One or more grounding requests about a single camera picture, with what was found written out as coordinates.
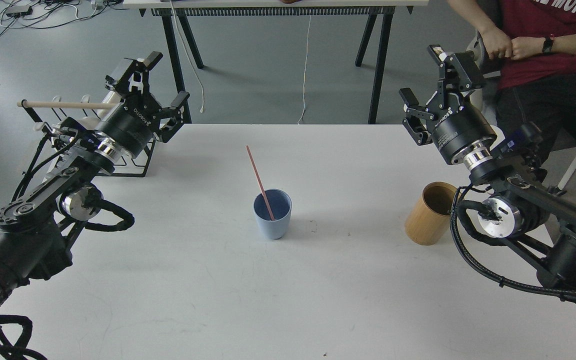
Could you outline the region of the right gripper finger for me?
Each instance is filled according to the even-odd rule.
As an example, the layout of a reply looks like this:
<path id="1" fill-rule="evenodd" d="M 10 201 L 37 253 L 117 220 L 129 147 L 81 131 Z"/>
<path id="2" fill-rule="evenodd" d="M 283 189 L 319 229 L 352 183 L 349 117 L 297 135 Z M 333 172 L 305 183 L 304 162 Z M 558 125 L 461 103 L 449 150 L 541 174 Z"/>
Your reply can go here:
<path id="1" fill-rule="evenodd" d="M 440 109 L 435 91 L 425 105 L 420 104 L 414 92 L 410 88 L 402 88 L 398 91 L 404 103 L 405 118 L 403 126 L 410 134 L 416 145 L 438 145 L 436 128 L 439 124 Z"/>
<path id="2" fill-rule="evenodd" d="M 439 109 L 446 109 L 449 91 L 471 92 L 486 85 L 486 79 L 478 67 L 480 54 L 477 52 L 473 50 L 447 52 L 439 44 L 430 44 L 427 50 L 439 66 L 436 90 L 439 96 Z"/>

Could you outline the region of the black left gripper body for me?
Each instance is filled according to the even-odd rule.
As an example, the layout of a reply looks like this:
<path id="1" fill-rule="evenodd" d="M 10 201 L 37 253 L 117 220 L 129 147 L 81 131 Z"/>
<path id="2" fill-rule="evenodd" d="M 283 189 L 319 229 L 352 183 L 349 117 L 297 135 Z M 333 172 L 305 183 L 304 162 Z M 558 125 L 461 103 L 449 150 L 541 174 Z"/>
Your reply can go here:
<path id="1" fill-rule="evenodd" d="M 135 98 L 118 104 L 94 130 L 115 141 L 131 158 L 137 158 L 146 145 L 161 139 L 162 105 L 154 98 L 144 104 Z"/>

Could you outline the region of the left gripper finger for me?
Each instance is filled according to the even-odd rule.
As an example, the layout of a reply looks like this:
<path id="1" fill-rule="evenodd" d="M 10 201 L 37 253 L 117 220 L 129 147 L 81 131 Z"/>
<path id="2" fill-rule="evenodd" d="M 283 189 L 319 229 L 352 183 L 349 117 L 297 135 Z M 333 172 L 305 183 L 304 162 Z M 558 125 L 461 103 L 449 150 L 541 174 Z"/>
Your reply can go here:
<path id="1" fill-rule="evenodd" d="M 160 109 L 161 104 L 150 92 L 150 71 L 163 58 L 163 53 L 151 52 L 145 59 L 123 58 L 117 67 L 105 76 L 105 87 L 118 96 L 120 104 L 133 100 L 137 107 Z"/>
<path id="2" fill-rule="evenodd" d="M 189 92 L 179 91 L 169 107 L 162 107 L 160 111 L 156 112 L 154 115 L 155 129 L 153 130 L 153 136 L 157 141 L 162 143 L 169 142 L 185 125 L 186 120 L 183 112 L 189 97 Z"/>

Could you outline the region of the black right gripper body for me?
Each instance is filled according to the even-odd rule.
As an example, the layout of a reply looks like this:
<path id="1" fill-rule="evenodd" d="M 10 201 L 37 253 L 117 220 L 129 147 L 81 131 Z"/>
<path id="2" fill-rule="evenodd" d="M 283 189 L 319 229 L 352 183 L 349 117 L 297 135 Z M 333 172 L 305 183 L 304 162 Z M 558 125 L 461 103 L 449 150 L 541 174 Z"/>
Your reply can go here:
<path id="1" fill-rule="evenodd" d="M 430 135 L 432 143 L 448 165 L 460 163 L 460 153 L 474 142 L 482 141 L 489 147 L 497 137 L 482 112 L 471 103 L 463 105 L 458 112 L 451 108 Z"/>

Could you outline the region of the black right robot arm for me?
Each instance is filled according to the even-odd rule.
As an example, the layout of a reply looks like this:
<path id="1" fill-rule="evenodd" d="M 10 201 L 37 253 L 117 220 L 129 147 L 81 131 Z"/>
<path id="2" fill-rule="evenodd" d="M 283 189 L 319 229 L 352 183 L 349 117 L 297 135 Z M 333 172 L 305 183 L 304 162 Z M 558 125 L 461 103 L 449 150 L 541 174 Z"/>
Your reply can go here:
<path id="1" fill-rule="evenodd" d="M 549 193 L 538 180 L 541 131 L 521 125 L 501 142 L 470 96 L 485 86 L 472 51 L 427 48 L 438 66 L 432 97 L 421 104 L 402 88 L 403 125 L 417 145 L 432 144 L 450 166 L 464 164 L 470 184 L 452 199 L 449 227 L 455 246 L 471 268 L 494 281 L 533 294 L 576 303 L 576 204 Z M 490 246 L 505 246 L 536 271 L 539 285 L 505 278 L 467 250 L 458 226 Z"/>

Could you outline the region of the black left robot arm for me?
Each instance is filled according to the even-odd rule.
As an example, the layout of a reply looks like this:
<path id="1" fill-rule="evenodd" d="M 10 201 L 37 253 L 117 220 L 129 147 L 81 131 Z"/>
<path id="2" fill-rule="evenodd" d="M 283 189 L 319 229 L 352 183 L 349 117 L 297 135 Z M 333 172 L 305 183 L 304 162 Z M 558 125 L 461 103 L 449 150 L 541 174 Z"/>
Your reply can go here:
<path id="1" fill-rule="evenodd" d="M 103 198 L 93 185 L 98 174 L 114 173 L 123 157 L 136 158 L 152 141 L 168 142 L 185 124 L 189 93 L 179 91 L 169 107 L 150 92 L 150 71 L 163 58 L 153 51 L 144 59 L 124 58 L 105 78 L 119 100 L 93 129 L 71 117 L 42 142 L 55 139 L 57 159 L 46 180 L 28 184 L 41 165 L 34 161 L 10 203 L 0 208 L 0 307 L 30 280 L 48 280 L 73 264 L 71 249 L 82 230 L 114 232 L 130 228 L 130 212 Z M 30 350 L 32 322 L 25 316 L 0 314 L 0 355 L 6 360 L 42 360 Z"/>

